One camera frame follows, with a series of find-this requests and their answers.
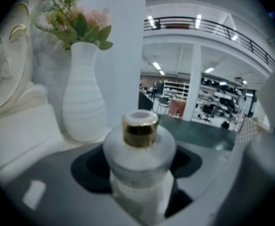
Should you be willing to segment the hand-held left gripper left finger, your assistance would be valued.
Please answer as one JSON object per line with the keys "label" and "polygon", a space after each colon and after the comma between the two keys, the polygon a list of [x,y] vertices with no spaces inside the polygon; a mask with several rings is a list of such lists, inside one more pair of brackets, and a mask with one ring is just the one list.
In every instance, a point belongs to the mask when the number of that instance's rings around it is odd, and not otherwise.
{"label": "hand-held left gripper left finger", "polygon": [[48,155],[6,185],[34,224],[135,224],[115,201],[101,143]]}

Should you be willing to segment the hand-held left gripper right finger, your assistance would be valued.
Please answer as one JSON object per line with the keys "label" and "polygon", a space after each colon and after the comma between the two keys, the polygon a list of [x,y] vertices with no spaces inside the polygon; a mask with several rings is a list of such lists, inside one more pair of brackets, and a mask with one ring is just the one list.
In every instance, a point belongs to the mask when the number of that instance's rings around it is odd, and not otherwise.
{"label": "hand-held left gripper right finger", "polygon": [[178,142],[171,167],[175,179],[167,218],[215,218],[228,196],[244,149],[218,151]]}

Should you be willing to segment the frosted bottle with gold collar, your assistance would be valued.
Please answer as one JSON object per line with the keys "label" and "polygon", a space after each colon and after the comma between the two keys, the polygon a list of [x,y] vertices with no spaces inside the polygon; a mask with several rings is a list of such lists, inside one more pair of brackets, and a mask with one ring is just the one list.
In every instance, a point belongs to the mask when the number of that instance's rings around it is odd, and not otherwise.
{"label": "frosted bottle with gold collar", "polygon": [[174,177],[170,171],[177,146],[149,110],[134,110],[105,138],[114,199],[136,221],[152,226],[165,220]]}

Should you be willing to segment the pink chair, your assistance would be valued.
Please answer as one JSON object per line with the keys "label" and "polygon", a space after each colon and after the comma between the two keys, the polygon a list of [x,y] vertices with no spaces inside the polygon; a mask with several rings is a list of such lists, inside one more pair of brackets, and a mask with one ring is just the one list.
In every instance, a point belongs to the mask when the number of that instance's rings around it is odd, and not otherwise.
{"label": "pink chair", "polygon": [[171,100],[169,105],[168,115],[170,116],[177,115],[181,119],[184,114],[185,106],[186,106],[186,101],[183,99]]}

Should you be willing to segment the wide white storage shelf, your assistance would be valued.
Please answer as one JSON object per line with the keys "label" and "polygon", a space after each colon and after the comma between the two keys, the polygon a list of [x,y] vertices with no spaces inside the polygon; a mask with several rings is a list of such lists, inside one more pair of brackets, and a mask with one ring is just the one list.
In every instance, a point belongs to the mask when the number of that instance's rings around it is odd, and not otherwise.
{"label": "wide white storage shelf", "polygon": [[202,77],[194,116],[212,126],[234,130],[244,99],[245,90],[237,85]]}

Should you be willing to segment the grey chair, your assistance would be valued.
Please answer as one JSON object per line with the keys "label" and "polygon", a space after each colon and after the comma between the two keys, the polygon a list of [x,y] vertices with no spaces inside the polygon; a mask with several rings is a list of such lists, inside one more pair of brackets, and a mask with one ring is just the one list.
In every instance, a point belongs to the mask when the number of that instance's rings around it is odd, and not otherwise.
{"label": "grey chair", "polygon": [[158,105],[156,112],[166,115],[169,109],[169,101],[165,97],[158,98]]}

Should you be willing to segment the small white storage shelf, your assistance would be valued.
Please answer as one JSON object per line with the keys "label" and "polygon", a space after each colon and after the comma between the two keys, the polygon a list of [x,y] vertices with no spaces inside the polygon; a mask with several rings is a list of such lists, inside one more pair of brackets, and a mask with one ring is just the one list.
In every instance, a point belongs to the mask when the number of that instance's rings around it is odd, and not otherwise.
{"label": "small white storage shelf", "polygon": [[167,100],[183,99],[186,100],[189,92],[189,83],[164,81],[162,97]]}

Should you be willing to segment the white ribbed vase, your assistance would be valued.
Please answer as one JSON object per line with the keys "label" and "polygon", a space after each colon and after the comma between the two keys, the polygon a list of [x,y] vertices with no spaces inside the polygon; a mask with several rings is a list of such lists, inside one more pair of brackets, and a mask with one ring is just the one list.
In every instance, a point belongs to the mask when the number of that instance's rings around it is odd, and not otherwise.
{"label": "white ribbed vase", "polygon": [[95,76],[98,47],[88,42],[71,46],[71,66],[62,103],[67,133],[80,142],[93,142],[103,136],[107,109]]}

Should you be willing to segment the black balcony railing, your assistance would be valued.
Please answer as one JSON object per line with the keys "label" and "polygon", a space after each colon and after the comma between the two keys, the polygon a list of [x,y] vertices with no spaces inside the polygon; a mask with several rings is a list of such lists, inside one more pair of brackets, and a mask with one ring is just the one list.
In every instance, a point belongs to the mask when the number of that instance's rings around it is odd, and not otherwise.
{"label": "black balcony railing", "polygon": [[265,51],[259,44],[245,36],[244,34],[219,23],[201,19],[199,29],[195,29],[194,23],[196,17],[186,16],[165,16],[153,18],[155,21],[156,29],[152,29],[148,19],[144,20],[143,31],[156,31],[156,30],[167,30],[167,29],[180,29],[180,30],[192,30],[206,32],[212,35],[217,35],[226,40],[233,41],[243,48],[247,49],[259,59],[264,61],[270,68],[275,68],[275,60],[272,56]]}

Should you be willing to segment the oval mirror carved white frame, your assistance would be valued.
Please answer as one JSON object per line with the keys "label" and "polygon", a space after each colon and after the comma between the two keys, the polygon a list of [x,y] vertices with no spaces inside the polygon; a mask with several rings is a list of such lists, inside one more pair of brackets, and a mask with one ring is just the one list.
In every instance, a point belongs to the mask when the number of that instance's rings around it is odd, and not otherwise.
{"label": "oval mirror carved white frame", "polygon": [[19,2],[0,23],[0,119],[48,103],[45,86],[32,81],[31,21],[29,4]]}

